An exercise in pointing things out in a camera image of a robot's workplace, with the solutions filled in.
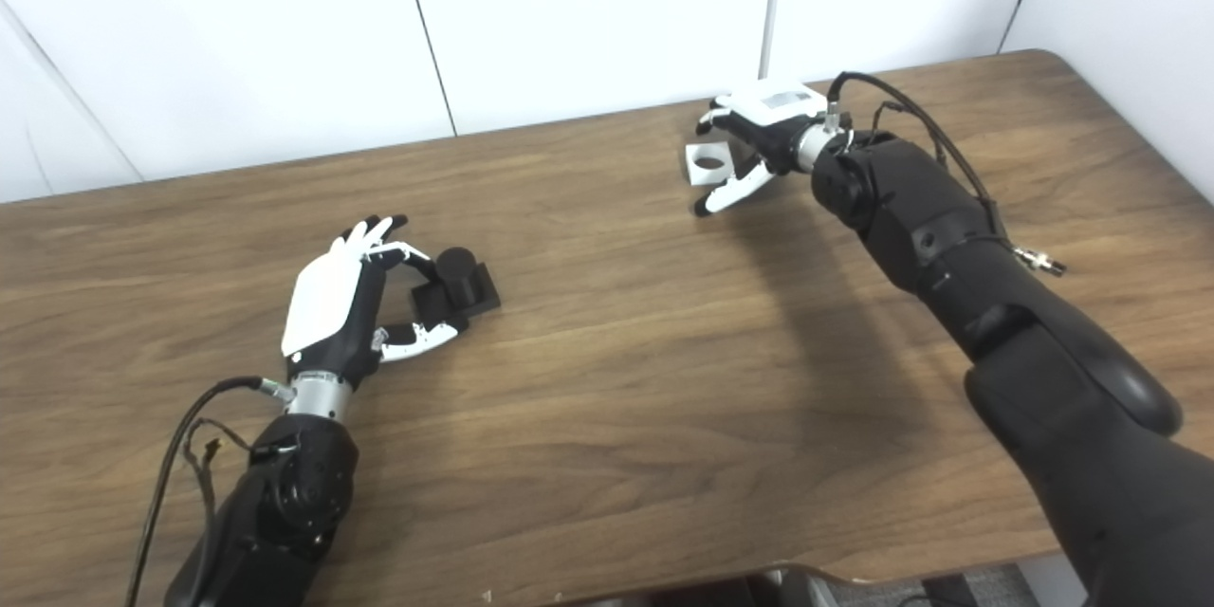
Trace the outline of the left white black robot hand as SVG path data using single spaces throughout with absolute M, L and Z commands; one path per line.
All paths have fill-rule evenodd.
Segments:
M 378 322 L 390 270 L 404 265 L 438 282 L 429 254 L 395 239 L 407 222 L 404 214 L 368 215 L 300 270 L 280 342 L 287 378 L 328 373 L 358 390 L 382 362 L 416 358 L 469 330 L 463 316 L 430 325 Z

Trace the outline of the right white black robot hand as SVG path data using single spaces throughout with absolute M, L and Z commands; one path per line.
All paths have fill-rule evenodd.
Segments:
M 753 154 L 725 182 L 694 202 L 708 217 L 745 200 L 776 176 L 810 174 L 833 138 L 844 132 L 836 102 L 802 83 L 761 79 L 715 100 L 694 123 L 694 135 L 724 131 Z

